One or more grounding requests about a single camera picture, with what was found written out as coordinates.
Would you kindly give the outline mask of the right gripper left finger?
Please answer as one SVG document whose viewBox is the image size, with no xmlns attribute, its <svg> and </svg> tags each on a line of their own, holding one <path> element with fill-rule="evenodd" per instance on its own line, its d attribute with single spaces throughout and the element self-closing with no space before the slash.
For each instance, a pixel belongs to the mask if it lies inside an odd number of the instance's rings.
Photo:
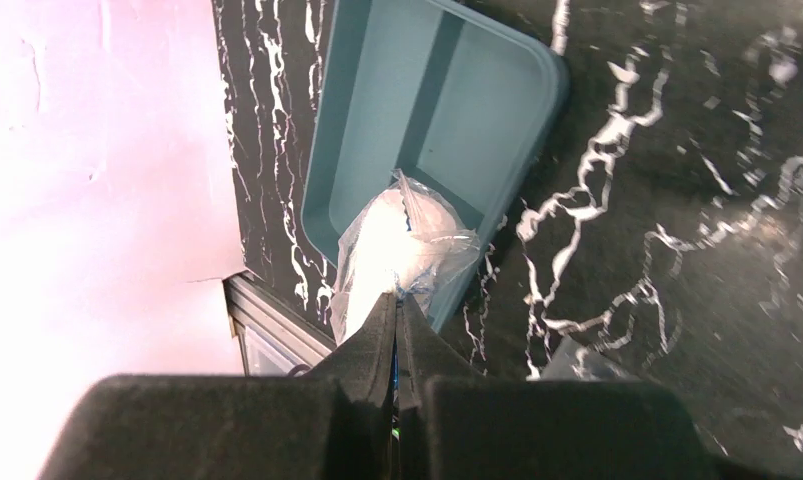
<svg viewBox="0 0 803 480">
<path fill-rule="evenodd" d="M 389 479 L 397 299 L 382 294 L 362 327 L 304 376 L 338 388 L 334 399 L 327 479 Z"/>
</svg>

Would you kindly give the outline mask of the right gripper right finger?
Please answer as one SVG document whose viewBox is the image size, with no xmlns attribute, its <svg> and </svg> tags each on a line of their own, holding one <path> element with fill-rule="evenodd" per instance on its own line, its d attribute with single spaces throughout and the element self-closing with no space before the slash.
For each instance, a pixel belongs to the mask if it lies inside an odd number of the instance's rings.
<svg viewBox="0 0 803 480">
<path fill-rule="evenodd" d="M 480 380 L 483 375 L 428 324 L 411 297 L 396 301 L 398 466 L 401 479 L 429 477 L 426 416 L 427 381 L 435 377 Z"/>
</svg>

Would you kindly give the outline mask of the clear bag white pads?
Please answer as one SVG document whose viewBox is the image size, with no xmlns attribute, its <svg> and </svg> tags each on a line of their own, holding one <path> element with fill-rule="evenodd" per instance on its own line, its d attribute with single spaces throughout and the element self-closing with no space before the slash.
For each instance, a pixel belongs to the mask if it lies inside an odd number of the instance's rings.
<svg viewBox="0 0 803 480">
<path fill-rule="evenodd" d="M 338 346 L 365 323 L 384 293 L 427 314 L 436 295 L 479 257 L 477 233 L 436 190 L 393 171 L 338 241 L 330 324 Z"/>
</svg>

